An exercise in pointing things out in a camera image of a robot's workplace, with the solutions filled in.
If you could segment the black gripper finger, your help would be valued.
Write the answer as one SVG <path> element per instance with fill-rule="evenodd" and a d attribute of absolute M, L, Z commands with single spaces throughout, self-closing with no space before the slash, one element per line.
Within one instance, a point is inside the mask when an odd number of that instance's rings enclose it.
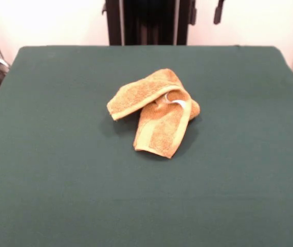
<path fill-rule="evenodd" d="M 215 9 L 213 24 L 218 25 L 222 19 L 222 12 L 225 0 L 219 0 Z"/>
<path fill-rule="evenodd" d="M 197 9 L 195 7 L 196 0 L 190 2 L 190 25 L 196 24 Z"/>

